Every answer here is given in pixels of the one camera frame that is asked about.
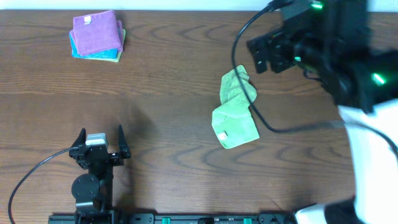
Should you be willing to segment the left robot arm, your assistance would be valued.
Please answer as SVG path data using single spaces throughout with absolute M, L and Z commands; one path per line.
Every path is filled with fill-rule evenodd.
M 75 198 L 75 223 L 122 223 L 123 215 L 113 208 L 113 168 L 122 166 L 131 151 L 122 126 L 118 127 L 118 152 L 108 151 L 104 133 L 87 134 L 82 129 L 72 144 L 69 156 L 88 172 L 72 184 Z

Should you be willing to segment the green microfiber cloth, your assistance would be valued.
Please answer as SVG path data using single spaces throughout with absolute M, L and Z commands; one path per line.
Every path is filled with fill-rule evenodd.
M 259 139 L 259 133 L 249 110 L 250 102 L 257 98 L 256 89 L 249 83 L 243 65 L 221 78 L 221 105 L 213 110 L 211 125 L 220 144 L 225 149 Z

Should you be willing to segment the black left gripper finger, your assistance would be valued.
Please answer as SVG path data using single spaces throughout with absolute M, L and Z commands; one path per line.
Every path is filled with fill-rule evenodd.
M 121 157 L 123 159 L 127 159 L 131 157 L 131 151 L 130 148 L 127 144 L 126 138 L 124 136 L 124 132 L 123 132 L 123 127 L 121 125 L 119 125 L 119 131 L 118 131 L 118 146 L 119 146 L 119 150 L 121 153 Z
M 75 142 L 72 144 L 72 148 L 80 147 L 82 145 L 85 145 L 86 142 L 86 129 L 82 128 L 77 139 Z

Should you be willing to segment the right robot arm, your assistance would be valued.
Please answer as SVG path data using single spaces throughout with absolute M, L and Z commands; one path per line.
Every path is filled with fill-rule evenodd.
M 353 161 L 355 194 L 294 213 L 297 223 L 397 222 L 397 51 L 370 46 L 366 1 L 272 1 L 283 24 L 247 42 L 256 71 L 315 73 L 338 107 Z

